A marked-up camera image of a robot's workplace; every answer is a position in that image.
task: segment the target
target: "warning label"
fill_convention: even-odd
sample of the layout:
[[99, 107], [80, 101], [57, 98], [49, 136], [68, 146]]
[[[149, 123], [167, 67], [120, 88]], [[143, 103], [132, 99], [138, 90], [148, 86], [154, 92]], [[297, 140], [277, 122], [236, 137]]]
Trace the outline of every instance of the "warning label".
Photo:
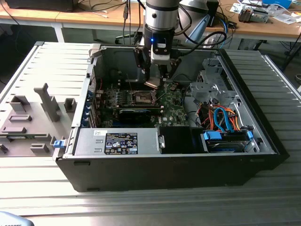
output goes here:
[[105, 154], [138, 154], [137, 133], [107, 133]]

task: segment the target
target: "green motherboard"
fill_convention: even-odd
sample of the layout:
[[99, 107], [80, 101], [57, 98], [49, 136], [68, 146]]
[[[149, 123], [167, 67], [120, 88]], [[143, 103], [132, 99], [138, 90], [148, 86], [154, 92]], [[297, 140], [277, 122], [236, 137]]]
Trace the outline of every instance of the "green motherboard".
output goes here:
[[[158, 126], [188, 126], [182, 106], [182, 89], [175, 83], [166, 83], [160, 90], [122, 89], [118, 84], [104, 87], [100, 111], [102, 128], [155, 128]], [[124, 123], [123, 111], [148, 113], [142, 123]]]

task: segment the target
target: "wooden table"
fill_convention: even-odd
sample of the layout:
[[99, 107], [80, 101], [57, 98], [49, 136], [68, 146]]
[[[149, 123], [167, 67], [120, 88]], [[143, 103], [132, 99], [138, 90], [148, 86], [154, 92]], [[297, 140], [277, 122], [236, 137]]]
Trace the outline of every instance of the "wooden table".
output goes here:
[[[33, 10], [33, 9], [10, 9], [4, 0], [6, 10], [22, 25], [51, 26], [54, 27], [58, 41], [64, 42], [62, 28], [84, 28], [102, 30], [122, 30], [123, 27], [123, 9], [124, 6], [108, 9], [108, 13], [99, 13], [107, 15], [104, 18], [92, 12], [86, 12], [76, 9], [72, 13], [57, 12], [50, 10]], [[106, 2], [106, 0], [91, 0], [91, 4]], [[281, 40], [295, 41], [301, 32], [300, 25], [297, 23], [287, 25], [274, 18], [270, 18], [266, 24], [263, 23], [241, 23], [238, 21], [238, 14], [229, 12], [231, 5], [235, 0], [221, 0], [224, 14], [233, 22], [237, 23], [237, 29], [233, 37], [255, 40]], [[121, 0], [113, 0], [111, 4], [101, 5], [96, 9], [106, 8], [112, 5], [122, 3]], [[83, 9], [89, 10], [88, 2], [81, 4]], [[294, 6], [290, 10], [301, 10], [301, 7]], [[139, 25], [138, 4], [131, 4], [131, 27], [132, 31], [136, 30]], [[141, 23], [143, 23], [143, 11], [141, 10]], [[0, 6], [0, 24], [15, 24], [11, 17]], [[129, 20], [125, 30], [129, 31]], [[222, 31], [222, 24], [216, 22], [212, 28], [206, 28], [206, 34], [214, 31]]]

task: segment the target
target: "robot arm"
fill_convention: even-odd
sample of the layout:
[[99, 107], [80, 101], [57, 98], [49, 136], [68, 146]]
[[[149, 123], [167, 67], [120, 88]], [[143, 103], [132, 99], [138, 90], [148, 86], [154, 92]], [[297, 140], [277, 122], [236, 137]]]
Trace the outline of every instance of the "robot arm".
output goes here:
[[[137, 66], [142, 68], [145, 80], [150, 78], [150, 65], [160, 70], [160, 85], [174, 73], [180, 59], [171, 59], [170, 52], [178, 19], [180, 0], [147, 0], [144, 26], [144, 47], [134, 49]], [[168, 73], [167, 65], [172, 66]]]

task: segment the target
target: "motherboard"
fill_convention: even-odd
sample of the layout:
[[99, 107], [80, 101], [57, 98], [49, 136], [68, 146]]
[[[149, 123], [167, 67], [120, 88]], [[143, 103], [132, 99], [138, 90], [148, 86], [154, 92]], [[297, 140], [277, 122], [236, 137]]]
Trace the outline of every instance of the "motherboard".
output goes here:
[[182, 87], [166, 83], [160, 90], [145, 85], [117, 83], [104, 86], [99, 115], [102, 128], [188, 126], [182, 106]]

